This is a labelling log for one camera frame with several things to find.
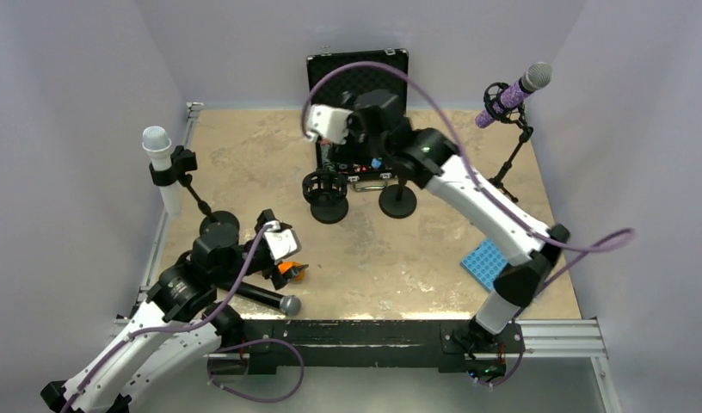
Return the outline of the black silver-mesh microphone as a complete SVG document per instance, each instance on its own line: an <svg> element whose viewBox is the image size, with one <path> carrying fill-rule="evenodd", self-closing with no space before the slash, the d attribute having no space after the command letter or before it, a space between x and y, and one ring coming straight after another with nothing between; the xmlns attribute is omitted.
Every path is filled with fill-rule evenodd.
<svg viewBox="0 0 702 413"><path fill-rule="evenodd" d="M237 288L236 294L242 298L249 299L257 304L276 310L285 316L296 316L300 313L302 308L300 298L295 295L276 293L244 281Z"/></svg>

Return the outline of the black clip microphone stand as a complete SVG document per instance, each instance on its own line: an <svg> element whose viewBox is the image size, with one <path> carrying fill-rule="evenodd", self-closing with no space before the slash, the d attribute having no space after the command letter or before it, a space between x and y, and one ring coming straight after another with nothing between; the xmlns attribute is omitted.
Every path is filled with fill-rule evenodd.
<svg viewBox="0 0 702 413"><path fill-rule="evenodd" d="M404 178L399 178L396 184L384 188L379 195L381 212L393 219L408 218L416 207L416 195L407 186L407 180Z"/></svg>

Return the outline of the black shock-mount microphone stand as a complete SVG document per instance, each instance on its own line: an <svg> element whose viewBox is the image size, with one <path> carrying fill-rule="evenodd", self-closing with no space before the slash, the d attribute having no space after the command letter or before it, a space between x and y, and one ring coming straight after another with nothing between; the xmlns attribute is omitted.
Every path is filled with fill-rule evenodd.
<svg viewBox="0 0 702 413"><path fill-rule="evenodd" d="M322 224L337 224L347 216L347 194L347 177L327 157L321 156L317 169L302 180L302 195L310 205L311 216Z"/></svg>

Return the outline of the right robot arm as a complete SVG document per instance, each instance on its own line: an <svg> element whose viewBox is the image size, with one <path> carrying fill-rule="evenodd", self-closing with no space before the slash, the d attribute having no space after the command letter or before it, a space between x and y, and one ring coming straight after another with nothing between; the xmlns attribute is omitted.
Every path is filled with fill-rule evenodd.
<svg viewBox="0 0 702 413"><path fill-rule="evenodd" d="M489 350L502 340L508 322L528 307L570 239L564 225L528 215L463 159L459 145L433 128L415 129L399 96L385 89L342 93L351 110L348 142L388 163L402 181L443 200L477 227L502 252L507 264L471 320L469 337Z"/></svg>

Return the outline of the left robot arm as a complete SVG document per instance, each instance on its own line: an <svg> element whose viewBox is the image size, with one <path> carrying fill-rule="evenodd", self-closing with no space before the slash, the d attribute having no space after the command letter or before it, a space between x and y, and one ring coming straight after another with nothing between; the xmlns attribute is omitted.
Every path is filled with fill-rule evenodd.
<svg viewBox="0 0 702 413"><path fill-rule="evenodd" d="M236 352L276 343L251 337L229 304L249 288L244 278L261 272L284 287L292 275L278 266L300 252L293 227L272 211L258 217L255 237L239 242L236 217L219 211L205 218L192 248L151 286L125 327L83 370L48 383L40 392L53 412L133 412L161 379L213 352Z"/></svg>

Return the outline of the black tripod stand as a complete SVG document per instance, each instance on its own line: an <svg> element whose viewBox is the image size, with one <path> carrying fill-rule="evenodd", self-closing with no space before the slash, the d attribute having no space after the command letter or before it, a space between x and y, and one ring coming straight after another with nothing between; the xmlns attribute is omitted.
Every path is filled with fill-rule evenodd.
<svg viewBox="0 0 702 413"><path fill-rule="evenodd" d="M527 121L527 105L524 102L517 104L514 108L504 108L502 95L509 86L508 83L496 82L490 84L484 91L483 103L485 113L492 111L493 121L499 126L516 126L518 128L517 141L513 145L511 136L508 136L510 154L502 160L501 166L495 174L491 174L488 182L504 194L513 204L518 204L520 199L513 194L506 186L504 180L514 165L514 160L519 155L521 149L527 144L532 135L533 127Z"/></svg>

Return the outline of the orange microphone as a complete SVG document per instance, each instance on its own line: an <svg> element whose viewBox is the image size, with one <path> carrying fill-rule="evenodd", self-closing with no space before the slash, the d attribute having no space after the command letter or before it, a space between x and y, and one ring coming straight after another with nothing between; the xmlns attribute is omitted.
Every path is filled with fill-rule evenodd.
<svg viewBox="0 0 702 413"><path fill-rule="evenodd" d="M282 262L278 265L278 269L285 281L301 281L305 277L308 265L300 262Z"/></svg>

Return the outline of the purple glitter microphone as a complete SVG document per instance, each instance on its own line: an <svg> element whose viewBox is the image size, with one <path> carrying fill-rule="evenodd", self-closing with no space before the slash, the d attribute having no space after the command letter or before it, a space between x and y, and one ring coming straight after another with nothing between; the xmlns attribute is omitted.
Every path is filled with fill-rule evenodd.
<svg viewBox="0 0 702 413"><path fill-rule="evenodd" d="M484 92L484 110L476 117L476 126L484 129L496 121L506 120L534 92L546 87L552 74L550 64L538 62L511 84L491 84Z"/></svg>

